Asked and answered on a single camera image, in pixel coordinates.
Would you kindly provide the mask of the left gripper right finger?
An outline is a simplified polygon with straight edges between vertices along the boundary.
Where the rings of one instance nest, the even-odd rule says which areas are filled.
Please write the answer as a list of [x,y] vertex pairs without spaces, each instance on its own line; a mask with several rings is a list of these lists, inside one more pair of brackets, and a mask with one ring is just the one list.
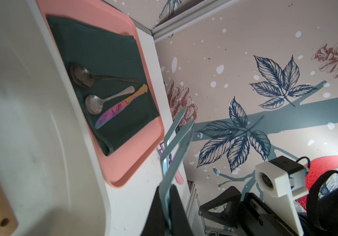
[[172,185],[170,188],[170,219],[172,226],[172,236],[194,235],[189,225],[177,187],[175,185]]

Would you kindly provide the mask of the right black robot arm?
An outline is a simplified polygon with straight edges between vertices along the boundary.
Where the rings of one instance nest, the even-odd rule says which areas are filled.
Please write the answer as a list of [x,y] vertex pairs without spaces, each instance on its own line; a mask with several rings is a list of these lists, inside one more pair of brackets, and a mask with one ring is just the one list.
[[[296,213],[305,236],[338,236],[338,188],[322,198],[318,191],[322,184],[338,171],[322,174],[311,187],[307,196],[307,211]],[[245,194],[230,187],[214,200],[199,208],[199,215],[233,228],[239,236],[296,236],[297,233],[285,223],[254,193]]]

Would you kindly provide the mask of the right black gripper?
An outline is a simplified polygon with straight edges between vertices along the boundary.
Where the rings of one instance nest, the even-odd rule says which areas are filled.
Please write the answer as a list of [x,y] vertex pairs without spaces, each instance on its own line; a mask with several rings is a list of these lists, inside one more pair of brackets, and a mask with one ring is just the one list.
[[[235,227],[239,236],[296,236],[273,210],[254,193],[241,193],[234,186],[229,187],[215,199],[199,207],[199,215],[227,227]],[[221,212],[211,212],[215,207],[226,204]]]

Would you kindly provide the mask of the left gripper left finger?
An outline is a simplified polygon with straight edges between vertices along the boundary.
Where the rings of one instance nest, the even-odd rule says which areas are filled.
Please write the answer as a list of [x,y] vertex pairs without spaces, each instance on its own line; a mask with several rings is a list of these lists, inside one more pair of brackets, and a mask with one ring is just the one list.
[[141,236],[165,236],[165,233],[166,219],[157,187]]

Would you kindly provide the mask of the light blue fork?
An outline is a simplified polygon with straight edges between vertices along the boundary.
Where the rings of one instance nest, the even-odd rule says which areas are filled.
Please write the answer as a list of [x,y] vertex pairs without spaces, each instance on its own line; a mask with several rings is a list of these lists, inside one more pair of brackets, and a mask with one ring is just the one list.
[[[170,188],[172,186],[172,181],[175,178],[175,175],[178,171],[180,164],[182,164],[186,153],[189,150],[190,142],[194,136],[194,124],[193,120],[187,122],[182,128],[176,133],[176,136],[170,140],[170,137],[175,133],[176,128],[179,126],[181,120],[183,119],[186,113],[187,107],[184,106],[183,109],[178,113],[177,117],[173,121],[169,131],[164,136],[164,145],[165,151],[160,158],[163,180],[159,185],[159,195],[161,204],[163,207],[164,217],[166,219],[166,233],[165,236],[170,236],[172,231],[171,220],[170,220]],[[168,171],[164,175],[163,164],[164,160],[168,157],[169,153],[172,154],[172,162],[169,166]]]

